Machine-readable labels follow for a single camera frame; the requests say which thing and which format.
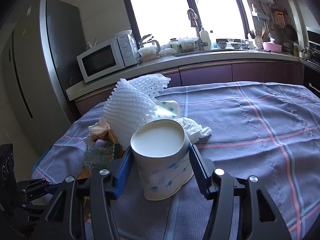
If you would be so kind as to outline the glass kettle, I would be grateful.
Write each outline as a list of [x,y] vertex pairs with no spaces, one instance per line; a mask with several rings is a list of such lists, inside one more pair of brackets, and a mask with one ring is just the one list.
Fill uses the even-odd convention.
[[157,59],[161,46],[159,45],[159,42],[153,38],[152,34],[144,35],[138,43],[138,53],[141,62],[149,62]]

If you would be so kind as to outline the white bottle on counter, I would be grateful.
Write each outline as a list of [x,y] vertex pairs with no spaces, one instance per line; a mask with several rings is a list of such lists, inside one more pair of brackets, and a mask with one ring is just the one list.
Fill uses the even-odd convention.
[[208,31],[206,31],[203,27],[200,30],[200,38],[203,44],[206,44],[203,46],[204,50],[211,50],[211,42],[210,42],[210,36]]

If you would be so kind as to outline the purple plaid tablecloth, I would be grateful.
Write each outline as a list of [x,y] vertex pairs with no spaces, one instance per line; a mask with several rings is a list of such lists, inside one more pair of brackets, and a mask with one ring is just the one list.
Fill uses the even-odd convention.
[[[319,239],[319,98],[304,86],[230,82],[166,88],[182,115],[211,128],[196,146],[232,176],[256,176],[274,200],[292,239]],[[212,204],[192,178],[172,197],[144,197],[133,167],[112,202],[125,239],[201,239]]]

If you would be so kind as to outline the white tissue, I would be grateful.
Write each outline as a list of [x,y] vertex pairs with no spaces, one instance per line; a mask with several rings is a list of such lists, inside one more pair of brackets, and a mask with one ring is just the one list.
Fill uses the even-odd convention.
[[186,135],[188,136],[192,144],[195,144],[200,139],[208,137],[212,134],[212,129],[210,127],[202,127],[193,119],[181,117],[177,118],[175,121],[183,127]]

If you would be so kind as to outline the white blue-patterned paper cup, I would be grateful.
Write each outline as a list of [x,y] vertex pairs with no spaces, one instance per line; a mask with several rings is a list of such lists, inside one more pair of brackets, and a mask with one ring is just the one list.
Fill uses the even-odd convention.
[[156,120],[140,127],[130,145],[147,200],[171,197],[194,175],[191,142],[175,120]]

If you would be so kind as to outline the clear plastic wrapper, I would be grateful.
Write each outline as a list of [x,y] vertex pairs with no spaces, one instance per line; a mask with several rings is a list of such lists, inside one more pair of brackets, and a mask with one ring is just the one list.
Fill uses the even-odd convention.
[[122,148],[112,140],[104,140],[87,136],[84,138],[86,149],[84,153],[84,167],[94,175],[102,169],[108,168],[114,159],[121,157]]

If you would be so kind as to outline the white foam fruit net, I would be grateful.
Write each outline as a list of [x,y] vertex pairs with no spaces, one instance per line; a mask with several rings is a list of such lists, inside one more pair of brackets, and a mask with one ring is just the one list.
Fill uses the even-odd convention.
[[167,88],[171,78],[149,74],[132,80],[120,79],[104,104],[106,122],[119,144],[126,149],[132,135],[156,115],[156,97]]

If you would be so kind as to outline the white microwave oven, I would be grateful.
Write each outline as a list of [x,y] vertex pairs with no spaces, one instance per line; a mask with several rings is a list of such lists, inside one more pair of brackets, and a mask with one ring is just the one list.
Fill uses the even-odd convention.
[[135,39],[124,34],[92,47],[77,56],[86,83],[134,66],[139,61]]

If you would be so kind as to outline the kitchen counter with purple cabinets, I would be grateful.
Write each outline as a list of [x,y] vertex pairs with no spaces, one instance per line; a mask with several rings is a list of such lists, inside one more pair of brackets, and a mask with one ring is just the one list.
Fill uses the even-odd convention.
[[121,78],[161,73],[171,87],[235,81],[304,85],[319,95],[319,65],[295,56],[257,50],[229,50],[163,57],[141,63],[95,81],[81,81],[67,89],[69,101],[85,114],[105,101]]

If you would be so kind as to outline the grey refrigerator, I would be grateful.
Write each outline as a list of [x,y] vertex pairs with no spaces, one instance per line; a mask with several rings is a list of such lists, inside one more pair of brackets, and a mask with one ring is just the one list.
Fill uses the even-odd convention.
[[80,117],[66,91],[83,80],[76,58],[85,49],[79,9],[60,0],[35,0],[5,44],[1,64],[7,95],[38,154]]

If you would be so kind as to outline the pink pot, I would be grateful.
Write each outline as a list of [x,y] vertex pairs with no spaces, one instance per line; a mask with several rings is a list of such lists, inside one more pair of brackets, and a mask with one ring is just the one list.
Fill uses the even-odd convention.
[[264,42],[263,49],[267,50],[269,52],[281,53],[282,46],[279,44],[272,43],[272,42]]

